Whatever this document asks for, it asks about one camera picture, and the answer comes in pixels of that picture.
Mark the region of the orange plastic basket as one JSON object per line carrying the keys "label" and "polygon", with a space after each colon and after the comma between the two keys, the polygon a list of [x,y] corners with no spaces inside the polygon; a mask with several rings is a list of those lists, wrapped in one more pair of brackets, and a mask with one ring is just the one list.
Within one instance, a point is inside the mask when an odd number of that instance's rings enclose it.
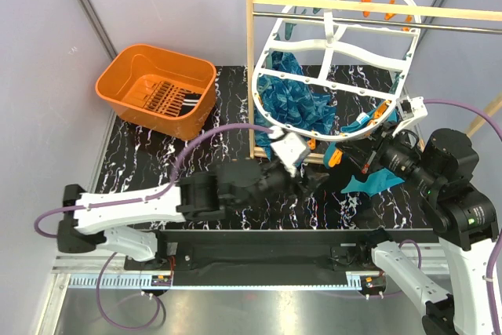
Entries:
{"label": "orange plastic basket", "polygon": [[[181,140],[201,131],[216,103],[216,68],[207,60],[136,44],[122,50],[97,79],[96,94],[120,119]],[[201,98],[180,112],[187,93]]]}

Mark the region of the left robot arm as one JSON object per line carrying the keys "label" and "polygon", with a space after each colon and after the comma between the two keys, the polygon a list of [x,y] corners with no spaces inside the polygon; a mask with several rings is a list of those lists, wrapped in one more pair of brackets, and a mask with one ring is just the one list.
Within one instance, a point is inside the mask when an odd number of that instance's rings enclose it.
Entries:
{"label": "left robot arm", "polygon": [[64,191],[65,214],[56,231],[61,253],[105,249],[145,262],[154,269],[169,261],[159,235],[134,229],[148,221],[168,223],[223,220],[228,214],[260,206],[275,194],[303,201],[329,178],[305,169],[290,174],[279,160],[260,164],[242,159],[194,173],[175,184],[112,194],[94,194],[80,186]]}

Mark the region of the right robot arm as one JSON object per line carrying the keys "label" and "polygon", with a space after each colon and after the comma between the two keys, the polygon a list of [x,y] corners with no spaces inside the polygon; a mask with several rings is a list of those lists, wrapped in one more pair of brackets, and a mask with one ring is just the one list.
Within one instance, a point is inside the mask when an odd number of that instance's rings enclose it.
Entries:
{"label": "right robot arm", "polygon": [[437,287],[383,229],[362,236],[354,253],[365,269],[380,269],[417,308],[427,334],[499,334],[501,304],[495,257],[499,228],[494,204],[471,183],[479,156],[460,131],[435,130],[423,150],[409,130],[390,122],[337,148],[363,172],[388,169],[412,184],[446,257],[452,290]]}

